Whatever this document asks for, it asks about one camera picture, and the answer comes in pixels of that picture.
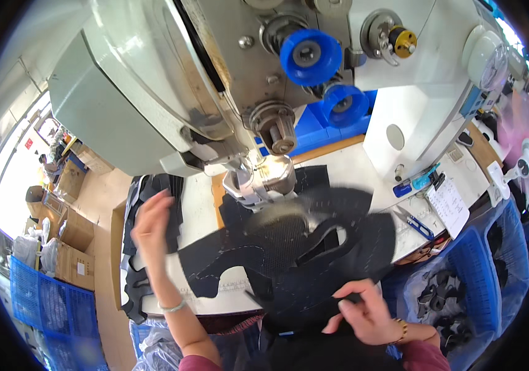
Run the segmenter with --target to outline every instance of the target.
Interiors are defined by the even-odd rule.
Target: woman's hand
[[[139,208],[135,227],[130,231],[150,278],[165,278],[165,229],[173,204],[174,197],[168,190],[151,197]]]
[[[359,293],[362,300],[357,304],[346,299],[340,301],[341,313],[330,318],[322,332],[334,333],[344,318],[364,344],[383,345],[401,339],[403,327],[390,317],[388,306],[371,279],[348,282],[333,297],[345,297],[350,293]]]

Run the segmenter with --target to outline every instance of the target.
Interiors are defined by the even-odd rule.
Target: pink fabric
[[[450,371],[448,360],[439,349],[425,341],[411,341],[400,347],[407,371]]]
[[[406,371],[450,371],[446,358],[435,346],[424,341],[411,341],[400,347]],[[179,371],[221,371],[222,368],[202,356],[186,356],[180,361]]]
[[[222,371],[221,367],[203,356],[191,354],[182,358],[178,366],[178,371]]]

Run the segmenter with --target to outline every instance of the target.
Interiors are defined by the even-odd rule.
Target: worker
[[[51,183],[56,183],[59,179],[59,175],[63,170],[62,161],[57,163],[55,161],[48,162],[45,154],[41,154],[38,158],[38,161],[42,164],[42,170],[44,174],[48,177]]]
[[[173,203],[174,198],[167,190],[147,200],[139,209],[131,236],[147,264],[151,288],[164,310],[172,337],[181,349],[180,371],[222,370],[218,349],[168,278],[165,269],[165,229]],[[345,297],[350,293],[359,293],[362,300],[357,304],[340,301],[340,314],[328,320],[322,333],[273,342],[262,357],[254,357],[258,359],[251,360],[245,369],[450,369],[439,350],[439,335],[435,328],[392,319],[372,280],[346,283],[333,296]],[[348,326],[343,319],[352,331],[337,331],[340,326]],[[386,344],[398,346],[403,353],[401,362],[386,353]]]

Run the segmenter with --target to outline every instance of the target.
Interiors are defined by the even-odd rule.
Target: screw
[[[242,36],[238,40],[240,49],[250,49],[254,45],[254,38],[252,36]]]
[[[275,85],[279,83],[279,76],[278,75],[271,75],[266,77],[266,83],[268,85]]]

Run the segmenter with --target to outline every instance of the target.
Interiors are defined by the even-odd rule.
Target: white wall
[[[0,151],[91,17],[87,0],[37,0],[0,50]]]

